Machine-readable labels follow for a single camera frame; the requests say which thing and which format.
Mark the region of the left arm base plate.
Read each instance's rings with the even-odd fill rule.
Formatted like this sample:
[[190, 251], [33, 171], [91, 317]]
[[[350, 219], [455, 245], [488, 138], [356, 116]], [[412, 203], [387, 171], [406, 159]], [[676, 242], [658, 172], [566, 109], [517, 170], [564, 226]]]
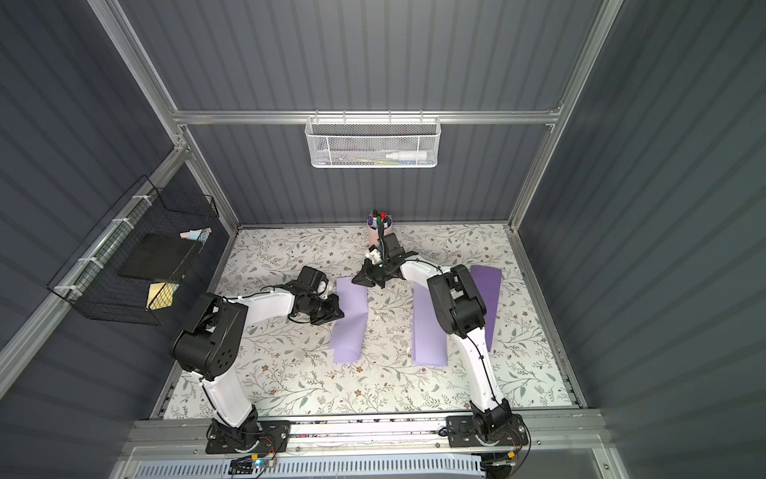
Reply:
[[213, 419], [205, 434], [205, 453], [281, 453], [286, 450], [290, 429], [291, 423], [283, 420], [259, 421], [245, 424], [241, 428], [233, 428]]

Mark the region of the light lavender paper sheet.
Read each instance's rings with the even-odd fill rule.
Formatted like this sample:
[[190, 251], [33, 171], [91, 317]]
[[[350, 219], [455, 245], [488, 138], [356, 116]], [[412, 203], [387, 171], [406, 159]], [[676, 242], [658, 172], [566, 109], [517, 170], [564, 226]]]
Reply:
[[435, 315], [427, 287], [413, 287], [413, 352], [416, 365], [446, 367], [448, 365], [447, 337]]
[[353, 363], [361, 357], [369, 312], [368, 289], [355, 285], [351, 277], [341, 277], [336, 292], [344, 317], [333, 323], [328, 347], [335, 364]]

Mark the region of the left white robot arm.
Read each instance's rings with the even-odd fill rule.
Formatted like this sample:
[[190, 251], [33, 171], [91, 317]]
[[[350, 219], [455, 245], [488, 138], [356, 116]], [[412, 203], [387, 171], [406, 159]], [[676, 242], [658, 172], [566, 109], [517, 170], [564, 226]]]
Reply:
[[343, 319], [338, 295], [329, 293], [329, 279], [314, 267], [303, 267], [293, 281], [269, 285], [249, 295], [201, 295], [191, 309], [171, 354], [183, 371], [191, 373], [215, 411], [217, 436], [228, 434], [239, 441], [261, 435], [257, 409], [235, 372], [235, 360], [247, 327], [287, 317], [305, 315], [310, 325]]

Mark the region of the dark purple paper sheet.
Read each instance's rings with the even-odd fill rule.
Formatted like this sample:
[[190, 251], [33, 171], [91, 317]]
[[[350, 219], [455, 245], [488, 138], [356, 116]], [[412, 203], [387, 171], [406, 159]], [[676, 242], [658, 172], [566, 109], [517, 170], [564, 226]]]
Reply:
[[488, 351], [491, 351], [498, 318], [503, 273], [496, 267], [486, 267], [486, 265], [473, 265], [470, 273], [487, 308], [484, 329]]

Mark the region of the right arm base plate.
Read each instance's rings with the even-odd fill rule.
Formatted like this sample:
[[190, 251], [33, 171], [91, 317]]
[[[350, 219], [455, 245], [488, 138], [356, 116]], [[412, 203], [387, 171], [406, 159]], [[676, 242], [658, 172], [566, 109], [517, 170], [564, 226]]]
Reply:
[[437, 434], [452, 448], [504, 447], [519, 450], [530, 444], [529, 429], [522, 417], [511, 414], [498, 420], [481, 421], [478, 416], [452, 415]]

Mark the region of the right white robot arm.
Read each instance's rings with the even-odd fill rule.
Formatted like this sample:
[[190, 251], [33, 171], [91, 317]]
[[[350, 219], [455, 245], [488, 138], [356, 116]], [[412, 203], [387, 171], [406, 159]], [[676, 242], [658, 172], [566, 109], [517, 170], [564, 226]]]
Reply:
[[456, 342], [468, 372], [474, 435], [487, 445], [507, 435], [524, 440], [522, 433], [514, 431], [517, 417], [494, 375], [485, 335], [488, 309], [469, 269], [435, 265], [416, 251], [407, 251], [391, 231], [392, 225], [387, 213], [371, 212], [368, 227], [375, 233], [375, 242], [352, 282], [383, 289], [387, 281], [402, 279], [425, 287], [436, 323]]

